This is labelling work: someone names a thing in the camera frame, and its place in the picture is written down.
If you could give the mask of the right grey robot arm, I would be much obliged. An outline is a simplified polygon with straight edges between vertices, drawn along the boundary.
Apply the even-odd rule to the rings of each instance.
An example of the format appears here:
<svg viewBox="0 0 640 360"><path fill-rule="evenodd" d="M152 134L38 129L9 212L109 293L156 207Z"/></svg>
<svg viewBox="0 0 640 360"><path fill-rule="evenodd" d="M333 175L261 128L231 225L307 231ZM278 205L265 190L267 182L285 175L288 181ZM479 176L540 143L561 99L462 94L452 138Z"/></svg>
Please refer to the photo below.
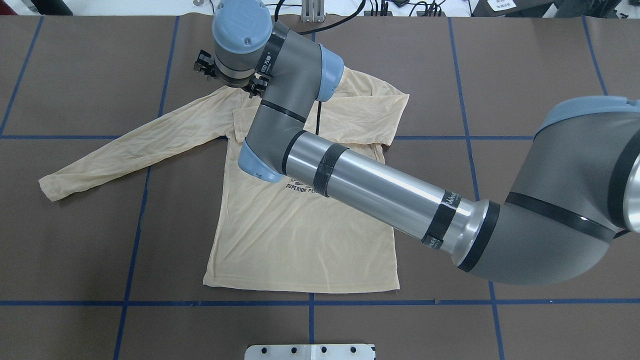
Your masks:
<svg viewBox="0 0 640 360"><path fill-rule="evenodd" d="M583 96L549 112L503 204L473 201L304 130L316 101L327 109L346 79L342 58L278 20L259 0L222 0L212 21L214 54L199 53L195 70L233 90L260 98L236 166L247 182L246 210L233 220L263 224L280 241L274 254L258 250L239 260L246 271L282 281L278 264L309 255L301 268L312 277L338 265L362 275L373 238L356 230L346 240L332 226L354 224L336 212L312 210L304 225L283 197L266 198L259 185L291 179L323 204L340 203L356 218L394 229L450 255L460 271L503 284L537 286L571 280L601 260L617 235L639 232L639 102L619 96Z"/></svg>

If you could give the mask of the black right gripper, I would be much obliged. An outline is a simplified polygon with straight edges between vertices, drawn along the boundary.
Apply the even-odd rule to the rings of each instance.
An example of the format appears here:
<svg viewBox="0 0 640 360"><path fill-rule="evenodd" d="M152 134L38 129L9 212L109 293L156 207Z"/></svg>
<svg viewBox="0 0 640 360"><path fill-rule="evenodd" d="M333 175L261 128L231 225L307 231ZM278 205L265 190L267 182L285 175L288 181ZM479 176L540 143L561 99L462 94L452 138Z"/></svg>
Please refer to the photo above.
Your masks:
<svg viewBox="0 0 640 360"><path fill-rule="evenodd" d="M199 51L193 70L201 73L208 80L214 79L227 87L241 89L247 92L250 98L262 97L270 82L268 76L256 73L254 70L231 69L223 64L217 55L210 54L203 49Z"/></svg>

